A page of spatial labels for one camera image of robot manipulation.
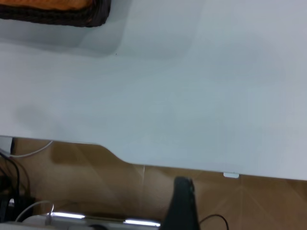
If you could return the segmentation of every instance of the wooden floor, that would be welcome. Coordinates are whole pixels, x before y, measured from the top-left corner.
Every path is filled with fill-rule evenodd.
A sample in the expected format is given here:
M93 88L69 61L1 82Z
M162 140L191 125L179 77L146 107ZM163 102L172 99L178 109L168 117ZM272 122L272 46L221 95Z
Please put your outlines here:
M19 139L16 154L36 150L45 141ZM45 151L18 160L22 182L31 195L55 203L57 211L101 216L162 220L173 180L191 177L199 218L224 215L231 230L300 230L307 226L307 182L133 165L107 149L83 144L53 143ZM221 219L202 230L225 230Z

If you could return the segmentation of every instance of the black wire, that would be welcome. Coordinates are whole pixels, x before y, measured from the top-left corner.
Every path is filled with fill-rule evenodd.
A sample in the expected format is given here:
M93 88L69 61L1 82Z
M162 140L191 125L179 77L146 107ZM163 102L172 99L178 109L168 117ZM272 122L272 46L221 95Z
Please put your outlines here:
M209 216L205 217L204 219L202 219L202 220L200 221L200 225L201 225L204 221L206 221L207 219L210 219L210 218L212 218L212 217L220 217L220 218L222 218L222 219L224 220L225 224L226 224L226 229L229 230L229 226L228 226L227 220L225 219L225 217L223 217L223 216L220 215L220 214L212 214L212 215L209 215Z
M20 174L19 174L19 169L17 164L12 161L9 157L5 156L2 152L0 152L0 156L3 157L6 161L9 161L12 165L14 165L15 169L16 169L16 174L17 174L17 182L16 182L16 196L17 198L19 197L19 185L20 185Z

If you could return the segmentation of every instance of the white desk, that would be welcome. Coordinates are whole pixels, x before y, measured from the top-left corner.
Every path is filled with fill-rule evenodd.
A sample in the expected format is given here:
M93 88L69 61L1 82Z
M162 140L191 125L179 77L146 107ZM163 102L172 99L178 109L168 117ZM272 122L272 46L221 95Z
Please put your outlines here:
M307 1L113 0L107 24L0 21L0 135L307 179Z

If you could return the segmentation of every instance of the cable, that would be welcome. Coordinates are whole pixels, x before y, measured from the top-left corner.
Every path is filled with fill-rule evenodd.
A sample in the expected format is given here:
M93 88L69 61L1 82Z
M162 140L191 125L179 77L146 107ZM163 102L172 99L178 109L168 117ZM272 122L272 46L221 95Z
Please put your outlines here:
M16 182L16 195L17 198L19 197L19 185L20 185L20 173L19 173L19 169L17 167L17 164L12 161L8 156L6 156L4 153L2 153L0 151L0 156L3 157L6 161L9 161L12 165L14 165L15 169L16 169L16 174L17 174L17 182Z
M36 150L36 151L34 151L34 152L30 152L30 153L24 154L24 155L11 155L10 153L8 153L8 152L6 152L6 151L4 151L4 150L2 150L2 149L0 149L0 151L1 151L2 153L4 153L7 157L12 157L12 158L29 157L29 156L32 156L32 155L34 155L34 154L36 154L36 153L39 153L39 152L45 150L45 149L48 148L49 145L51 145L52 143L53 143L53 141L50 141L48 144L46 144L46 145L45 145L44 147L42 147L41 149Z
M18 222L19 219L23 216L23 214L26 213L29 209L33 208L33 207L36 206L36 205L40 205L40 204L51 204L51 210L50 210L50 212L49 212L49 214L48 214L49 219L50 219L50 218L51 218L51 214L52 214L52 212L53 212L54 204L53 204L51 201L43 200L43 201L38 201L38 202L36 202L36 203L30 205L29 207L27 207L24 211L22 211L22 212L18 215L18 217L16 218L15 222Z
M223 216L220 215L220 214L212 214L212 215L209 215L209 216L205 217L204 219L202 219L202 220L200 221L200 225L201 225L204 221L206 221L207 219L210 219L210 218L212 218L212 217L220 217L220 218L222 218L222 219L224 220L225 224L226 224L226 229L229 230L229 226L228 226L227 220L225 219L225 217L223 217Z

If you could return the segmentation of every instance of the orange cloth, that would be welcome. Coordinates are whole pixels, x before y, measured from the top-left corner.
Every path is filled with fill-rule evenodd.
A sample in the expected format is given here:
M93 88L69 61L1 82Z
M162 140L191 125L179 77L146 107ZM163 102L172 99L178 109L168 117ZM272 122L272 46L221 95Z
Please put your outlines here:
M92 0L0 0L8 6L28 6L44 10L79 10L90 6Z

